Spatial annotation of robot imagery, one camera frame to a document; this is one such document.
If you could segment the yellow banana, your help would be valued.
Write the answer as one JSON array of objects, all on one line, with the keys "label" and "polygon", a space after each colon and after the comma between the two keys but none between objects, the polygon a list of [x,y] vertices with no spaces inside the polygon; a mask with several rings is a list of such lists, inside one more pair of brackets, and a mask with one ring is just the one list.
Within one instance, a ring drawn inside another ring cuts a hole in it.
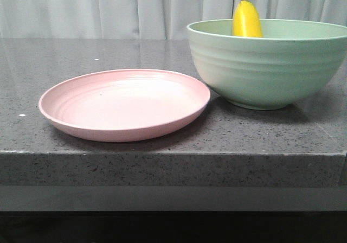
[{"label": "yellow banana", "polygon": [[233,35],[263,37],[258,11],[252,2],[241,0],[233,17]]}]

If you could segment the pink plate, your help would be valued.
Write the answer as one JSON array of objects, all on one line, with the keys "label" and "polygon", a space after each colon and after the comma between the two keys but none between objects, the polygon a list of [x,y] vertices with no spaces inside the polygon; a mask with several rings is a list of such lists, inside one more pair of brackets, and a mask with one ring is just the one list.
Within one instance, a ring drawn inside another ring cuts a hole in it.
[{"label": "pink plate", "polygon": [[193,122],[210,99],[199,80],[158,69],[116,69],[61,82],[40,98],[41,113],[60,131],[98,142],[134,142]]}]

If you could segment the white curtain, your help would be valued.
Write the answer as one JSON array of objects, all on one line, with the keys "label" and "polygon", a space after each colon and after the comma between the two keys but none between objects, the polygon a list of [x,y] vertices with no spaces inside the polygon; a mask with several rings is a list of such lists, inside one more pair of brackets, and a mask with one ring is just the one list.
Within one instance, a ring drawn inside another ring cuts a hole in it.
[{"label": "white curtain", "polygon": [[[1,0],[2,38],[184,39],[241,0]],[[249,0],[261,18],[346,25],[346,0]]]}]

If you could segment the green bowl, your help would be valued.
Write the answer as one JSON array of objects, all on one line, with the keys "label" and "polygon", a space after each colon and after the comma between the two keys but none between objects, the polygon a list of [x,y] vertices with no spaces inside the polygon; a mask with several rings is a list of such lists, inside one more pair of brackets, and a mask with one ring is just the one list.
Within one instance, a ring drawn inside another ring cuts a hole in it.
[{"label": "green bowl", "polygon": [[232,34],[232,21],[187,27],[199,76],[230,103],[276,110],[315,94],[346,57],[346,27],[313,21],[261,20],[262,37]]}]

